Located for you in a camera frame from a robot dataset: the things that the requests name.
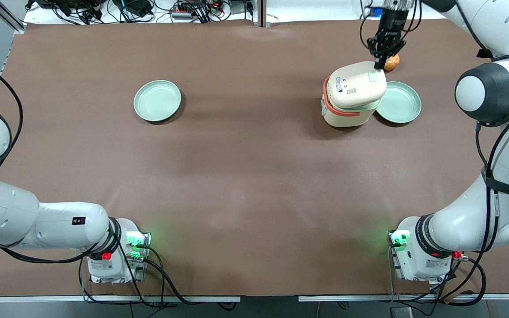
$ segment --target green light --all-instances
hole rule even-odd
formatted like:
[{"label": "green light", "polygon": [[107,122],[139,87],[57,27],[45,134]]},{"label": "green light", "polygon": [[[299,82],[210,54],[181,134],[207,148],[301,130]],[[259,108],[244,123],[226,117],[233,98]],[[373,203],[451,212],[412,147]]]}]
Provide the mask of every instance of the green light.
[{"label": "green light", "polygon": [[142,243],[143,240],[144,240],[143,233],[140,233],[137,231],[127,232],[127,244],[138,245],[138,244]]}]

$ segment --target power strip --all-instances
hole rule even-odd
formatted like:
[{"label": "power strip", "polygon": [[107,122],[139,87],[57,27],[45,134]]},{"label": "power strip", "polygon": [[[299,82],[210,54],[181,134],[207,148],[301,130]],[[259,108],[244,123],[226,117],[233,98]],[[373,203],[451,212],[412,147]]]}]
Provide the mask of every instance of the power strip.
[{"label": "power strip", "polygon": [[177,2],[172,7],[172,18],[174,20],[192,20],[192,12]]}]

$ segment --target label sticker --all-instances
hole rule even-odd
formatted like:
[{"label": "label sticker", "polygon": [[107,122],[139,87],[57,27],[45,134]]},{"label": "label sticker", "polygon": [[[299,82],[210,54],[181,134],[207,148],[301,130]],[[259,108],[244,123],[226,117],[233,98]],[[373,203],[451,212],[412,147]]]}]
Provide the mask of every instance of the label sticker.
[{"label": "label sticker", "polygon": [[325,117],[327,115],[327,106],[325,106],[325,99],[321,98],[321,115]]},{"label": "label sticker", "polygon": [[335,79],[335,86],[337,86],[337,90],[339,93],[343,92],[343,88],[341,87],[341,78]]},{"label": "label sticker", "polygon": [[447,266],[447,262],[444,260],[427,260],[425,262],[426,268],[443,268]]},{"label": "label sticker", "polygon": [[110,270],[113,269],[112,261],[97,261],[91,262],[91,269],[99,269],[99,270]]}]

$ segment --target button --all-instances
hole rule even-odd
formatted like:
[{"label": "button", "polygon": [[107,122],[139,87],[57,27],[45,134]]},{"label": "button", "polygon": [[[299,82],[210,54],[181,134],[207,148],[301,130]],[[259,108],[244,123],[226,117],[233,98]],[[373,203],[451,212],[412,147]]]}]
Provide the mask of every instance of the button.
[{"label": "button", "polygon": [[461,257],[463,257],[463,253],[461,253],[461,251],[453,251],[453,252],[451,252],[451,257],[452,258],[461,258]]}]

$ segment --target floor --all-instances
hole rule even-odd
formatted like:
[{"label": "floor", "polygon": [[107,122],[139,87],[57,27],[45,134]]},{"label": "floor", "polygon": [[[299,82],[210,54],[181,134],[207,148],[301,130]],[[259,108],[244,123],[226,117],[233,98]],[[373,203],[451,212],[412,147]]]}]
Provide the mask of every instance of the floor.
[{"label": "floor", "polygon": [[[249,297],[243,298],[237,304],[235,310],[226,312],[217,304],[206,303],[197,306],[180,305],[177,308],[168,308],[157,314],[154,318],[390,318],[390,308],[399,307],[393,303],[380,302],[351,302],[346,310],[342,310],[336,302],[321,302],[319,312],[317,303],[300,303],[297,297]],[[153,309],[143,305],[133,306],[134,317],[147,318],[154,313]],[[415,317],[423,317],[414,312]],[[0,304],[0,318],[130,318],[129,306],[108,306],[85,303],[10,303]],[[489,312],[485,302],[469,307],[438,306],[434,318],[489,318]]]},{"label": "floor", "polygon": [[[26,0],[3,0],[4,4],[22,19],[25,14],[23,8]],[[0,20],[0,69],[8,56],[13,39],[13,31]],[[221,310],[216,304],[202,304],[199,306],[178,306],[177,308],[163,310],[154,315],[174,318],[215,318],[215,317],[242,317],[242,318],[333,318],[333,317],[359,317],[359,318],[389,318],[390,308],[399,307],[393,303],[380,302],[351,302],[346,310],[339,308],[336,302],[300,303],[296,297],[249,297],[243,298],[232,312]],[[142,305],[133,306],[136,318],[146,318],[154,311]],[[423,317],[414,312],[415,317]],[[99,304],[85,304],[80,302],[55,303],[0,303],[0,318],[84,318],[108,317],[129,318],[129,306],[106,306]],[[509,318],[509,301],[481,302],[476,306],[462,308],[451,306],[438,306],[433,317],[435,318]]]}]

